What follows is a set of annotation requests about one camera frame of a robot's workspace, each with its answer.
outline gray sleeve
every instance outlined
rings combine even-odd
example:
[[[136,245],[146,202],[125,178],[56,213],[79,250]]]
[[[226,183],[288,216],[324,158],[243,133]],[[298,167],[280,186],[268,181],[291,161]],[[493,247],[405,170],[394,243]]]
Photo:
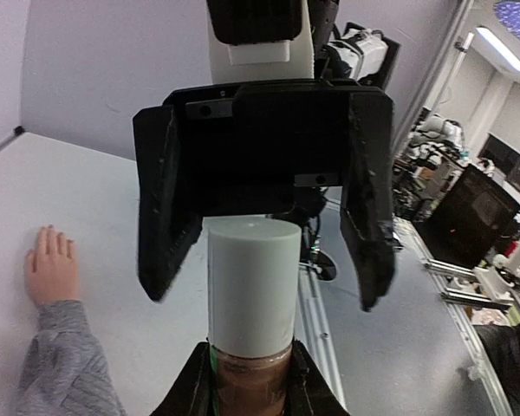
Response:
[[[125,416],[92,336],[81,302],[39,309],[39,332],[30,344],[16,392],[15,415]]]

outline black bracket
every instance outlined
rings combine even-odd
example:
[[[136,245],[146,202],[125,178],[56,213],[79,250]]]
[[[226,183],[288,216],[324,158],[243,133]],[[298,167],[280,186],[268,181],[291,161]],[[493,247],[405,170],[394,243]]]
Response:
[[[302,31],[302,0],[208,0],[214,35],[229,45],[295,39]]]
[[[304,345],[293,341],[292,348],[285,415],[349,416],[331,393]],[[214,389],[210,345],[201,342],[151,416],[213,416],[211,394]]]
[[[172,93],[133,119],[139,278],[159,301],[204,217],[276,214],[296,189],[342,186],[341,232],[362,307],[393,278],[393,102],[351,81],[263,81]]]

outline finger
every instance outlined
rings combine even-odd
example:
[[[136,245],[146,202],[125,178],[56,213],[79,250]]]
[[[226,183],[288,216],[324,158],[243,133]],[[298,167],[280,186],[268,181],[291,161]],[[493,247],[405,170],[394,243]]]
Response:
[[[25,256],[25,270],[27,270],[27,273],[36,272],[36,256],[34,250],[29,250],[27,256]]]
[[[40,256],[45,255],[48,248],[48,245],[46,244],[46,238],[48,236],[47,233],[48,231],[44,227],[42,227],[38,233],[38,243],[36,249]]]
[[[68,240],[63,232],[58,234],[58,253],[63,256],[68,254]]]
[[[77,260],[77,250],[73,240],[68,240],[68,257]]]
[[[49,234],[48,234],[48,241],[49,241],[49,254],[58,254],[58,237],[56,236],[54,226],[49,226]]]

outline brown cup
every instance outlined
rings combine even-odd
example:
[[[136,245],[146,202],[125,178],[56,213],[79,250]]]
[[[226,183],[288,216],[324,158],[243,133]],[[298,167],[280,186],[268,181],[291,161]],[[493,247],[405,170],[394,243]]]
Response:
[[[265,358],[239,358],[211,347],[219,416],[281,416],[285,408],[291,346]]]

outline human hand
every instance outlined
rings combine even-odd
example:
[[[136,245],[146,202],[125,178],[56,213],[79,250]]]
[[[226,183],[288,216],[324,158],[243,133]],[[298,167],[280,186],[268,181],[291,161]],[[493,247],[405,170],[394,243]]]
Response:
[[[75,243],[52,225],[42,227],[36,248],[26,256],[25,283],[37,306],[80,300]]]

